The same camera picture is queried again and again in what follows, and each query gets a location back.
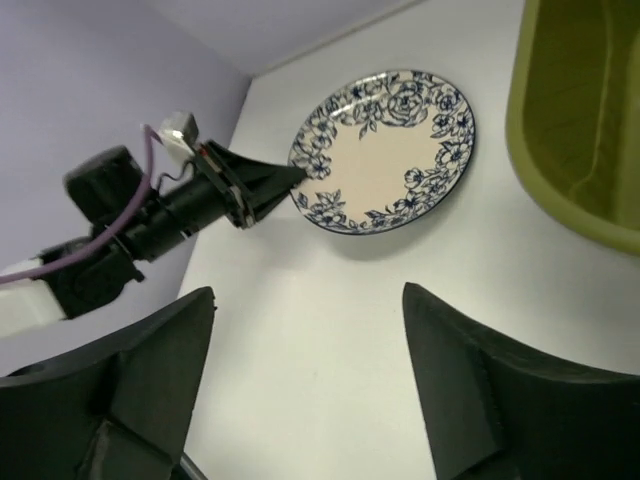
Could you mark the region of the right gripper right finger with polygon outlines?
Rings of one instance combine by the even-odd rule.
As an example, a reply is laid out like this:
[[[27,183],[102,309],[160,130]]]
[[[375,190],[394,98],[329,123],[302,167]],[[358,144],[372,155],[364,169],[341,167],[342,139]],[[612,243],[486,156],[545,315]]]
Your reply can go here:
[[[415,283],[413,374],[440,479],[635,479],[639,379],[525,345]]]

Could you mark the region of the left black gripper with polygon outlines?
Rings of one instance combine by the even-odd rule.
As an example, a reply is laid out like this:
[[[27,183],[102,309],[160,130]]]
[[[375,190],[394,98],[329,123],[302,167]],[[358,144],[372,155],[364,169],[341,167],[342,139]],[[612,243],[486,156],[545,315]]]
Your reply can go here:
[[[239,229],[264,220],[307,179],[303,168],[249,159],[212,140],[195,147],[194,163],[222,196],[227,218]]]

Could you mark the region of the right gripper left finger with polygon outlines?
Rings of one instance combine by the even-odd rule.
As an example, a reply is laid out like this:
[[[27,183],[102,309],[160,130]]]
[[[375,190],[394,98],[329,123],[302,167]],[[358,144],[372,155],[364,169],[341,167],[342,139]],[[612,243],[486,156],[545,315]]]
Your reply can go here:
[[[215,310],[199,288],[2,377],[2,478],[204,478],[184,449]]]

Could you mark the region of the blue floral white plate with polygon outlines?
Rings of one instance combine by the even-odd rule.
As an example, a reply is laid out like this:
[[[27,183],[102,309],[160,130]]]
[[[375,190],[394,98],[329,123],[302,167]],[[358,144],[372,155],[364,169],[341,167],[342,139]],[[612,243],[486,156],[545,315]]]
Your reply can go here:
[[[475,143],[472,108],[451,82],[420,70],[369,75],[328,96],[299,128],[288,162],[307,178],[291,198],[332,233],[391,231],[453,191]]]

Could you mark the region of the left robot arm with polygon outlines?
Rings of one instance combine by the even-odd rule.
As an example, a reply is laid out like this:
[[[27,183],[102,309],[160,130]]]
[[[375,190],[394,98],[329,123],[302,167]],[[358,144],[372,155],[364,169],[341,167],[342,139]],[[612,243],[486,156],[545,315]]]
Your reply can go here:
[[[307,178],[205,142],[183,149],[176,187],[160,191],[129,150],[114,147],[65,178],[90,233],[50,247],[1,276],[1,334],[12,336],[72,320],[114,302],[141,282],[138,263],[153,262],[221,218],[248,229]]]

